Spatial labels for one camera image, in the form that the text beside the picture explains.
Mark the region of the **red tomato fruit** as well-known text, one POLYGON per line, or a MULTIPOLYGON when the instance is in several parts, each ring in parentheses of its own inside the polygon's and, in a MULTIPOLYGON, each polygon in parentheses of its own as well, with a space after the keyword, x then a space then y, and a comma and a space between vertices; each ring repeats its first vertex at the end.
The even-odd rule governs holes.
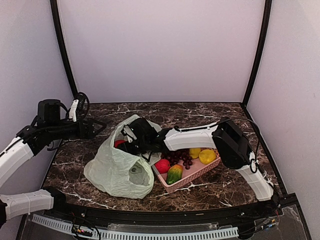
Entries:
POLYGON ((114 142, 114 147, 115 148, 118 148, 121 144, 123 144, 123 143, 125 143, 126 141, 125 140, 122 140, 122 139, 120 139, 120 140, 116 140, 115 142, 114 142))

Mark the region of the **red apple fruit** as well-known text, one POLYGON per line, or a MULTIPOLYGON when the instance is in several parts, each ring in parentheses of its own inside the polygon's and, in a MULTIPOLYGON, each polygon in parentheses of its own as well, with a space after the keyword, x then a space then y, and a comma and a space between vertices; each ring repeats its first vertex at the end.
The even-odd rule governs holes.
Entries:
POLYGON ((154 166, 160 174, 166 174, 171 168, 170 161, 167 159, 160 159, 154 166))

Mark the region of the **dark purple grape bunch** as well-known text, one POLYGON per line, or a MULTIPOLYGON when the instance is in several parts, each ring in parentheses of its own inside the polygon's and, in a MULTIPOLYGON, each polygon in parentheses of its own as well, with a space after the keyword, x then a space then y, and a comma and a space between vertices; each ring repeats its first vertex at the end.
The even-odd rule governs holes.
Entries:
POLYGON ((189 149, 168 151, 162 153, 161 157, 168 160, 171 167, 174 165, 182 165, 186 170, 189 170, 193 165, 193 158, 190 156, 189 149))

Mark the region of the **green orange mango fruit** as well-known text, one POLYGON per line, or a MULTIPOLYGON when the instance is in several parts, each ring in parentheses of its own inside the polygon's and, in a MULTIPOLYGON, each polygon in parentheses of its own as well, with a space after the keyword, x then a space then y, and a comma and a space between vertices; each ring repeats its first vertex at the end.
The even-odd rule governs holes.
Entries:
POLYGON ((173 165, 167 172, 166 183, 172 185, 182 179, 183 167, 179 164, 173 165))

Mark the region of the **light green plastic bag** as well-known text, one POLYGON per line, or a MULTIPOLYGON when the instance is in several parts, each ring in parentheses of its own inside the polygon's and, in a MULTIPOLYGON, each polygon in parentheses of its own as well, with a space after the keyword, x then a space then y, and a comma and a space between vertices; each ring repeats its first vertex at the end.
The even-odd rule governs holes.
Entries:
POLYGON ((115 148, 116 140, 125 139, 121 134, 123 127, 138 118, 134 114, 120 122, 84 167, 86 179, 110 196, 143 199, 153 189, 152 166, 161 159, 161 154, 148 151, 143 155, 132 155, 115 148))

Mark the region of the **yellow corn cob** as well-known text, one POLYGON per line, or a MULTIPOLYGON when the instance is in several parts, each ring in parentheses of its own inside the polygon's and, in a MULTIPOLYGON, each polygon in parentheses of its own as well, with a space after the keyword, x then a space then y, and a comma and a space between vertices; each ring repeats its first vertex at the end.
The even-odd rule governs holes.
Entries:
POLYGON ((190 148, 189 149, 189 157, 191 159, 197 159, 199 157, 199 154, 201 151, 202 151, 201 148, 190 148))

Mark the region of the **yellow pear fruit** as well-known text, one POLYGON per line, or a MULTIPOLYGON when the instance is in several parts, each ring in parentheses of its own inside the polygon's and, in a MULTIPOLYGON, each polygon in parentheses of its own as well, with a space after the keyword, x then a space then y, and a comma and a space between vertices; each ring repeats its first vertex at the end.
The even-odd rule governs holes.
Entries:
POLYGON ((204 149, 198 155, 199 161, 204 164, 208 165, 216 160, 217 156, 214 150, 212 149, 204 149))

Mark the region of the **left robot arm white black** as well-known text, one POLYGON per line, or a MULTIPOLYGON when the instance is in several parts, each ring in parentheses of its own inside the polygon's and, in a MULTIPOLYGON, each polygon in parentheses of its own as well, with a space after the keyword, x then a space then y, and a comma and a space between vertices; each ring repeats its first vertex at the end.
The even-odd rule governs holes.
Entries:
MULTIPOLYGON (((56 140, 70 138, 93 139, 106 128, 106 124, 87 118, 90 102, 79 93, 67 108, 58 99, 45 99, 38 103, 37 115, 30 125, 21 129, 0 153, 0 183, 3 185, 24 163, 49 147, 56 140)), ((71 213, 65 203, 66 196, 54 187, 33 192, 0 196, 0 223, 17 216, 41 210, 52 210, 60 218, 71 213)))

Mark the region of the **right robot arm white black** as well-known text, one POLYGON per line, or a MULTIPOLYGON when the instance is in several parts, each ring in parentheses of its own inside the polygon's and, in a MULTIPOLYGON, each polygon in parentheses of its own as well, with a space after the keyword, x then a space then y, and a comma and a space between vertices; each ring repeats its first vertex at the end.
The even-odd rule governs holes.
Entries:
POLYGON ((132 155, 191 148, 216 149, 224 166, 240 173, 254 191, 260 201, 255 205, 255 213, 266 217, 275 208, 272 198, 276 191, 259 165, 258 151, 253 150, 249 139, 234 121, 234 118, 223 117, 203 126, 156 131, 145 118, 139 117, 122 128, 121 133, 128 140, 117 147, 132 155))

